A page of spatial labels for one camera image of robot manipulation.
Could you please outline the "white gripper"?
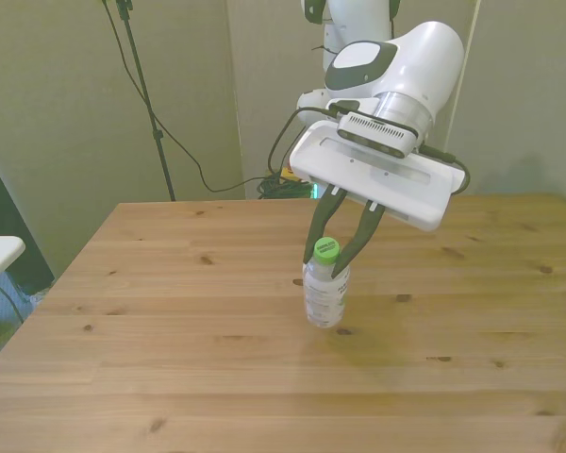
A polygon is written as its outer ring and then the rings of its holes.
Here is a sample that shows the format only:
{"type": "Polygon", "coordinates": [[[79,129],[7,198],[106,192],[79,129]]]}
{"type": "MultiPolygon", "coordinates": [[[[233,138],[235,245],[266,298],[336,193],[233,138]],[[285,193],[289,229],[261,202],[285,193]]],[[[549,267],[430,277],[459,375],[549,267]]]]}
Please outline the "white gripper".
{"type": "Polygon", "coordinates": [[[386,212],[423,231],[441,223],[451,194],[465,172],[428,157],[411,154],[404,159],[349,142],[330,121],[313,124],[290,155],[295,175],[326,188],[313,213],[303,263],[308,263],[315,244],[345,198],[365,203],[358,229],[336,259],[331,277],[337,277],[375,234],[386,212]]]}

